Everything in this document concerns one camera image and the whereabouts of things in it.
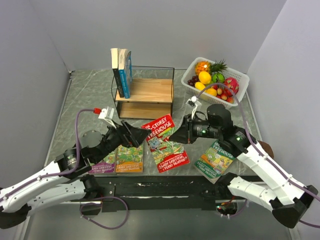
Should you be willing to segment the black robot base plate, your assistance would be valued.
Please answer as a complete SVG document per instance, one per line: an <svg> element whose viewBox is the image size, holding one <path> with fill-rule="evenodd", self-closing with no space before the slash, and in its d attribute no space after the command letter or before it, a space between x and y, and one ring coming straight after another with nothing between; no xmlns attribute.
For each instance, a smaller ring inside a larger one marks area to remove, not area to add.
<svg viewBox="0 0 320 240"><path fill-rule="evenodd" d="M102 212L124 210L200 209L230 215L241 209L240 197L227 193L205 177L194 176L105 176L96 177L95 190L85 200L97 198Z"/></svg>

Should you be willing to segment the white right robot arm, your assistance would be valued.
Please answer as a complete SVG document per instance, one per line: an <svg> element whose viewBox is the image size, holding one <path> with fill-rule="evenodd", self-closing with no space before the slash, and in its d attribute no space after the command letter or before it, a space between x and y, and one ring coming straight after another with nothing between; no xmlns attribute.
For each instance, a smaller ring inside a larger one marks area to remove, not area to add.
<svg viewBox="0 0 320 240"><path fill-rule="evenodd" d="M223 199L245 198L271 211L283 226L293 229L314 199L319 199L313 185L305 185L287 173L264 151L247 128L235 126L231 113L221 104L207 108L207 119L196 113L185 115L170 141L193 144L197 138L217 139L219 146L253 170L267 185L262 187L234 173L218 179L218 193Z"/></svg>

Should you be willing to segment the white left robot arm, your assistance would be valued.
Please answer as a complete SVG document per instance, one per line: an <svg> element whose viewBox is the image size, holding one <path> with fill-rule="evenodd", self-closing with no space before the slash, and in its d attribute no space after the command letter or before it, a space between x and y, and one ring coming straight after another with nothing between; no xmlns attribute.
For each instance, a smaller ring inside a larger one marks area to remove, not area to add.
<svg viewBox="0 0 320 240"><path fill-rule="evenodd" d="M67 149L45 168L27 179L0 190L0 227L9 229L36 211L68 201L93 201L102 188L88 172L119 146L138 148L149 129L134 127L122 121L108 126L102 134L87 131L79 139L80 150Z"/></svg>

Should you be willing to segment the red 13-storey treehouse book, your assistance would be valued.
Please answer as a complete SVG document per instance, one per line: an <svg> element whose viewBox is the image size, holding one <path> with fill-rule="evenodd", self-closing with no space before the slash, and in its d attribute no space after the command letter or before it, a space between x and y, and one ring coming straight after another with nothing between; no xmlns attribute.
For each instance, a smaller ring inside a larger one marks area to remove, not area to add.
<svg viewBox="0 0 320 240"><path fill-rule="evenodd" d="M176 131L170 114L148 122L141 128L151 131L146 138L146 142L159 173L190 163L184 146L181 143L169 140L170 136Z"/></svg>

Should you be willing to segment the blue comic cover book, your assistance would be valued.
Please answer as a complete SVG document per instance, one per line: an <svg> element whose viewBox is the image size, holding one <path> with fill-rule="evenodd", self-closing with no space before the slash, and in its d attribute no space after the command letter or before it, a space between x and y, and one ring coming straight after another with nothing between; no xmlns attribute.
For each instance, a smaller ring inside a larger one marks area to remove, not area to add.
<svg viewBox="0 0 320 240"><path fill-rule="evenodd" d="M118 49L118 71L122 84L123 94L126 99L131 97L132 59L131 51L124 48Z"/></svg>

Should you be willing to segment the dark grey cover book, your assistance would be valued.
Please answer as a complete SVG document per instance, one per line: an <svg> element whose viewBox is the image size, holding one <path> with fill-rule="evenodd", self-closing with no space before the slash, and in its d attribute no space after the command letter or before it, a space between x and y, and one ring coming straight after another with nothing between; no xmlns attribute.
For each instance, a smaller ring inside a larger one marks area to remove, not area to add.
<svg viewBox="0 0 320 240"><path fill-rule="evenodd" d="M118 48L111 48L110 53L111 53L111 68L115 78L117 90L118 90L119 96L121 98L124 98L125 94L124 94L121 76L119 72L119 50Z"/></svg>

